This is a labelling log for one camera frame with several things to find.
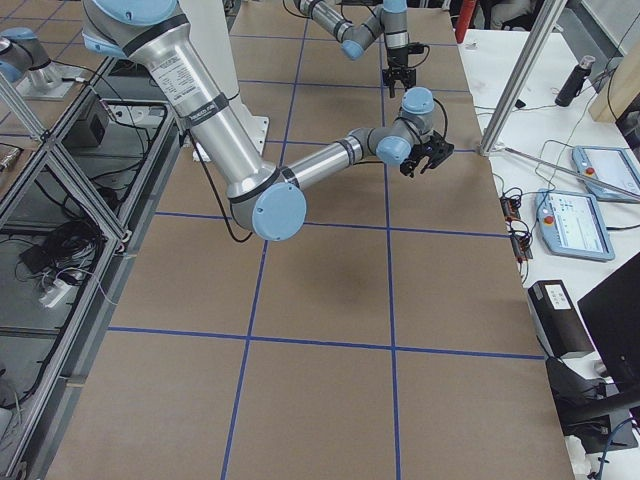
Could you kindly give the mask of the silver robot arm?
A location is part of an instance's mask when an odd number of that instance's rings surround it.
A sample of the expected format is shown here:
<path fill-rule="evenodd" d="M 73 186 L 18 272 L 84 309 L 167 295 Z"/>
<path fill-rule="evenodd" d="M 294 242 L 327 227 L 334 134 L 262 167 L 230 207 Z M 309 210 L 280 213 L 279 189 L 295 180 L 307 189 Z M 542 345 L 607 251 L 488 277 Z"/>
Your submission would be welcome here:
<path fill-rule="evenodd" d="M 85 1 L 83 36 L 87 49 L 143 65 L 227 184 L 230 212 L 242 228 L 269 241 L 282 241 L 302 227 L 305 188 L 375 156 L 404 175 L 434 169 L 453 153 L 453 144 L 433 127 L 432 92 L 415 84 L 407 4 L 384 1 L 359 26 L 325 1 L 298 1 L 297 10 L 359 58 L 378 38 L 388 66 L 383 83 L 405 87 L 399 112 L 388 127 L 358 128 L 317 152 L 278 167 L 265 161 L 193 46 L 191 24 L 177 1 Z"/>
<path fill-rule="evenodd" d="M 409 65 L 409 56 L 423 53 L 425 46 L 410 41 L 406 1 L 383 1 L 360 25 L 354 25 L 327 1 L 294 1 L 294 5 L 302 16 L 331 34 L 351 60 L 362 57 L 371 45 L 382 38 L 387 55 L 382 80 L 391 98 L 395 97 L 397 82 L 406 90 L 416 85 L 416 68 Z"/>

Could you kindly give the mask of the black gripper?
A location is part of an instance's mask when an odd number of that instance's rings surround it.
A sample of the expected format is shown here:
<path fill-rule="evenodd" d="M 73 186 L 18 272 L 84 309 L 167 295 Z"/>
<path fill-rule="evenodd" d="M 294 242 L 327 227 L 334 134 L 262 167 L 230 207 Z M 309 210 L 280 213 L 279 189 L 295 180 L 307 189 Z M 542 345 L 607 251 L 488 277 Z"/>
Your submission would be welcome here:
<path fill-rule="evenodd" d="M 395 84 L 399 81 L 404 88 L 416 85 L 416 69 L 413 67 L 388 67 L 382 70 L 383 84 L 388 87 L 390 98 L 395 98 Z"/>
<path fill-rule="evenodd" d="M 421 141 L 412 147 L 409 156 L 400 164 L 400 173 L 413 178 L 420 162 L 425 159 L 426 163 L 420 169 L 420 174 L 424 174 L 427 169 L 435 169 L 441 165 L 453 151 L 454 145 L 440 133 L 433 131 L 427 141 Z"/>

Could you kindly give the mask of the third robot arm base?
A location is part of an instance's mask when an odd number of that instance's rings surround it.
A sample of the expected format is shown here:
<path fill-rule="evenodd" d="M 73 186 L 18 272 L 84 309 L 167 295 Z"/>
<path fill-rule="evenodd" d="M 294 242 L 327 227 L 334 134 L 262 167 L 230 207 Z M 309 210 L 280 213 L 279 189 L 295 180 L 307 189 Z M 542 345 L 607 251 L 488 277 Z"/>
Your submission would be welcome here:
<path fill-rule="evenodd" d="M 26 27 L 1 32 L 1 74 L 27 100 L 62 101 L 71 89 L 38 36 Z"/>

